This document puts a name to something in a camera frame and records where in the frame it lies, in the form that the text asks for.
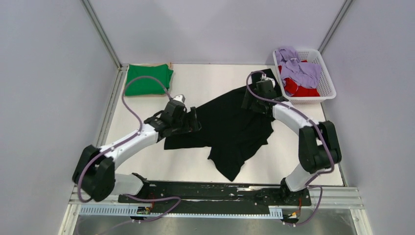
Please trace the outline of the black t shirt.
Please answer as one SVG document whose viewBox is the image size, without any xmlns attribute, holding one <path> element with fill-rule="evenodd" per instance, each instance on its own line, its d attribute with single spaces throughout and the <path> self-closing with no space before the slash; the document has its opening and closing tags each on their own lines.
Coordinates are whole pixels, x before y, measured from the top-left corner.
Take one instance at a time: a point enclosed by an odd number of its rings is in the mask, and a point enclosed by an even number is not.
<svg viewBox="0 0 415 235">
<path fill-rule="evenodd" d="M 228 180 L 235 180 L 246 160 L 267 145 L 272 117 L 242 108 L 246 86 L 196 108 L 201 129 L 167 137 L 165 150 L 210 147 L 208 159 Z"/>
</svg>

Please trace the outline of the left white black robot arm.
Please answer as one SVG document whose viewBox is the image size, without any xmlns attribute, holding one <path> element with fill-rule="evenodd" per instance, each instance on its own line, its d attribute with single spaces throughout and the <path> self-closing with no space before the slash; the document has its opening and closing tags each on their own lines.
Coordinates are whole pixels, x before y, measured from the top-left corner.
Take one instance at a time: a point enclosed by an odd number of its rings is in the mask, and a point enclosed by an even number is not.
<svg viewBox="0 0 415 235">
<path fill-rule="evenodd" d="M 136 201 L 145 202 L 150 196 L 146 179 L 137 173 L 117 174 L 116 169 L 139 151 L 164 138 L 200 129 L 196 108 L 187 109 L 183 101 L 173 98 L 164 110 L 147 118 L 132 133 L 101 147 L 85 147 L 72 180 L 79 190 L 83 190 L 96 202 L 110 195 L 122 194 L 129 194 Z"/>
</svg>

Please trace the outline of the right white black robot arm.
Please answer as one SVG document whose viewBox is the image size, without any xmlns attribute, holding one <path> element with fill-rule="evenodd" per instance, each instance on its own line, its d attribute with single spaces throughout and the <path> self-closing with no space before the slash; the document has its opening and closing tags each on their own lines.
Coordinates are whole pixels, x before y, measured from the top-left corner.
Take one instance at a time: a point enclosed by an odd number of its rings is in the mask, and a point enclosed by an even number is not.
<svg viewBox="0 0 415 235">
<path fill-rule="evenodd" d="M 341 161 L 335 125 L 330 121 L 316 121 L 284 97 L 277 96 L 270 79 L 247 81 L 242 107 L 282 122 L 299 138 L 299 164 L 281 180 L 279 197 L 283 203 L 294 203 L 312 181 L 322 174 L 332 173 Z"/>
</svg>

